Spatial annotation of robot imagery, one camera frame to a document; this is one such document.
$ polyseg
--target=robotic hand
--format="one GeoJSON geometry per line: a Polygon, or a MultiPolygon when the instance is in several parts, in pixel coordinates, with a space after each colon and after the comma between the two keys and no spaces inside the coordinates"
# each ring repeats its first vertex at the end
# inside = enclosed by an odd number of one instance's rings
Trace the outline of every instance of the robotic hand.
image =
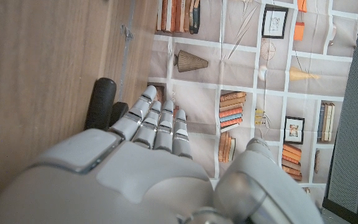
{"type": "Polygon", "coordinates": [[[109,128],[47,150],[0,195],[0,223],[323,223],[304,191],[251,139],[212,188],[192,161],[186,116],[149,86],[109,128]]]}

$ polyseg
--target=woven vase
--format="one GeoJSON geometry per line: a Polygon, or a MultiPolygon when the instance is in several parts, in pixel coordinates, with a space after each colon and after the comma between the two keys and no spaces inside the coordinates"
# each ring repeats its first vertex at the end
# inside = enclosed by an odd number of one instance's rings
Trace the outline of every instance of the woven vase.
{"type": "Polygon", "coordinates": [[[295,68],[295,67],[290,68],[290,81],[304,80],[307,78],[319,79],[320,76],[302,72],[300,69],[295,68]]]}
{"type": "Polygon", "coordinates": [[[208,67],[207,60],[204,60],[183,50],[180,50],[177,56],[175,55],[175,61],[173,62],[173,65],[176,64],[178,65],[179,72],[187,72],[208,67]]]}

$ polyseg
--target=wood grain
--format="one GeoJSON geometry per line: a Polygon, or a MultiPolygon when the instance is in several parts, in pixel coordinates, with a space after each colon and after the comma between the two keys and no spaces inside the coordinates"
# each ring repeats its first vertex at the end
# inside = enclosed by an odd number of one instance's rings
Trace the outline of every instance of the wood grain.
{"type": "MultiPolygon", "coordinates": [[[[156,5],[136,1],[130,105],[147,83],[156,5]]],[[[119,83],[130,9],[131,1],[0,0],[0,192],[36,155],[83,129],[97,78],[119,83]]]]}

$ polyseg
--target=shelf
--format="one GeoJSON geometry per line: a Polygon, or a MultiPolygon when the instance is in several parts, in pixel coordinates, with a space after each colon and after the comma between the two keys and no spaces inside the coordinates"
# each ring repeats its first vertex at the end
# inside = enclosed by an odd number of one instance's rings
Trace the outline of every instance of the shelf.
{"type": "Polygon", "coordinates": [[[150,63],[149,77],[167,77],[168,44],[164,41],[155,40],[150,63]]]}
{"type": "Polygon", "coordinates": [[[322,54],[329,28],[329,16],[311,12],[298,13],[296,21],[304,21],[305,29],[303,31],[303,40],[294,41],[292,50],[322,54]]]}
{"type": "Polygon", "coordinates": [[[358,1],[333,0],[333,10],[358,14],[358,1]]]}
{"type": "Polygon", "coordinates": [[[248,22],[248,31],[243,36],[239,45],[256,47],[258,32],[251,32],[251,30],[258,30],[259,14],[260,14],[260,3],[254,1],[248,4],[246,14],[244,13],[244,3],[242,1],[227,1],[226,18],[225,18],[225,29],[223,42],[225,44],[237,44],[237,34],[242,27],[243,22],[247,16],[255,9],[251,19],[248,22]]]}
{"type": "Polygon", "coordinates": [[[198,31],[198,34],[190,34],[188,32],[166,33],[162,31],[158,31],[155,34],[219,42],[219,38],[221,35],[219,29],[219,27],[221,26],[221,11],[222,11],[221,2],[212,3],[211,1],[203,1],[203,5],[201,6],[201,12],[200,12],[201,22],[200,22],[200,29],[198,31]]]}
{"type": "Polygon", "coordinates": [[[189,135],[191,155],[193,161],[203,166],[209,177],[215,175],[214,145],[215,139],[189,135]]]}
{"type": "Polygon", "coordinates": [[[281,119],[282,119],[282,96],[270,96],[258,94],[256,98],[256,108],[264,110],[270,119],[270,129],[265,125],[255,124],[255,137],[262,137],[260,132],[264,134],[263,139],[266,141],[280,141],[281,119]]]}
{"type": "Polygon", "coordinates": [[[308,78],[290,81],[288,91],[313,95],[344,96],[351,62],[335,62],[304,57],[296,59],[293,56],[291,66],[310,74],[319,75],[319,79],[308,78]]]}
{"type": "Polygon", "coordinates": [[[327,54],[352,57],[356,47],[357,34],[354,31],[358,30],[358,21],[334,16],[333,23],[336,25],[336,35],[334,44],[327,48],[327,54]]]}
{"type": "Polygon", "coordinates": [[[329,167],[331,165],[331,158],[333,155],[333,149],[320,149],[317,148],[316,152],[319,151],[319,170],[318,173],[313,172],[313,183],[325,184],[328,180],[329,167]]]}

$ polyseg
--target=picture frame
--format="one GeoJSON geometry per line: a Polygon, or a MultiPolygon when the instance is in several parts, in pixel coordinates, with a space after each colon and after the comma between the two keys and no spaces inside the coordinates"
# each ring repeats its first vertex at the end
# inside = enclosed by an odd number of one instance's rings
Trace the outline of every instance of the picture frame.
{"type": "Polygon", "coordinates": [[[284,39],[288,8],[266,6],[262,22],[262,37],[284,39]]]}
{"type": "Polygon", "coordinates": [[[304,127],[304,118],[286,116],[284,124],[284,143],[303,144],[304,127]]]}

